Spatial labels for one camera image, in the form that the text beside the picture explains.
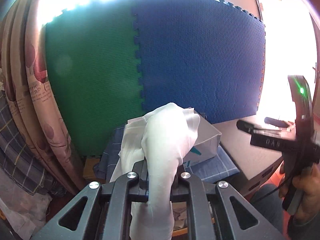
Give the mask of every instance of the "green foam mat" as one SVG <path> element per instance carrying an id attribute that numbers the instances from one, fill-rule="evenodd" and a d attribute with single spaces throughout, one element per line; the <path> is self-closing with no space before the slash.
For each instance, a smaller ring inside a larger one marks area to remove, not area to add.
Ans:
<path id="1" fill-rule="evenodd" d="M 142 116 L 132 0 L 92 1 L 46 26 L 50 84 L 80 155 L 100 155 L 112 130 Z"/>

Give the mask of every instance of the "person's leg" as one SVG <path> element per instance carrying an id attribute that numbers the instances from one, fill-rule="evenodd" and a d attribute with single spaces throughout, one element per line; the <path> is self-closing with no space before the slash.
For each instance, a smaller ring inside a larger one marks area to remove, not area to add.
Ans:
<path id="1" fill-rule="evenodd" d="M 283 211 L 282 200 L 278 197 L 278 191 L 272 193 L 266 198 L 253 203 L 256 199 L 264 196 L 274 190 L 274 184 L 265 184 L 252 196 L 250 203 L 255 207 L 275 228 L 281 233 L 283 230 Z"/>

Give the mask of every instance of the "silver screw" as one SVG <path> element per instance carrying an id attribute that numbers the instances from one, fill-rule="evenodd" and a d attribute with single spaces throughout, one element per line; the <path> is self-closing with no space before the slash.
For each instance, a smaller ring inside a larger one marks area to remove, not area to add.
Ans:
<path id="1" fill-rule="evenodd" d="M 219 181 L 218 186 L 220 188 L 226 188 L 229 186 L 229 184 L 228 184 L 228 182 L 222 180 L 222 181 Z"/>
<path id="2" fill-rule="evenodd" d="M 183 173 L 181 173 L 181 177 L 184 179 L 189 179 L 191 177 L 191 175 L 189 172 L 183 172 Z"/>
<path id="3" fill-rule="evenodd" d="M 133 179 L 133 178 L 137 177 L 137 173 L 135 173 L 134 171 L 130 171 L 127 173 L 127 177 L 129 179 Z"/>
<path id="4" fill-rule="evenodd" d="M 99 182 L 97 181 L 90 182 L 89 184 L 89 188 L 96 189 L 98 187 L 99 187 Z"/>

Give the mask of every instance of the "gray plaid cloth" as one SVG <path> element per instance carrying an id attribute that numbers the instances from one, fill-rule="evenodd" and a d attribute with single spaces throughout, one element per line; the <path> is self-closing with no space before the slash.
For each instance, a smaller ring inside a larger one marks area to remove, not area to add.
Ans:
<path id="1" fill-rule="evenodd" d="M 18 131 L 4 91 L 0 91 L 0 166 L 31 195 L 44 195 L 51 190 L 53 194 L 61 194 L 62 186 L 35 158 Z"/>

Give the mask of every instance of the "black cable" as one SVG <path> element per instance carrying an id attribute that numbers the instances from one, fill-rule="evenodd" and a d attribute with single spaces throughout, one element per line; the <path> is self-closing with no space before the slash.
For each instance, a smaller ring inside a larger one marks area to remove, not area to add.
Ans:
<path id="1" fill-rule="evenodd" d="M 301 151 L 301 155 L 300 155 L 300 158 L 299 160 L 296 161 L 296 164 L 299 163 L 303 156 L 304 156 L 304 150 L 305 150 L 305 147 L 306 147 L 306 141 L 303 142 L 303 146 L 302 146 L 302 151 Z M 292 169 L 292 171 L 290 172 L 290 174 L 288 175 L 287 178 L 284 179 L 284 181 L 278 186 L 276 187 L 274 190 L 271 190 L 269 193 L 265 194 L 264 196 L 256 199 L 255 201 L 252 201 L 252 204 L 254 203 L 257 203 L 258 201 L 266 198 L 267 196 L 271 195 L 272 193 L 276 192 L 277 190 L 279 190 L 289 179 L 291 179 L 293 177 L 293 175 L 297 172 L 299 166 L 295 165 L 295 168 Z"/>

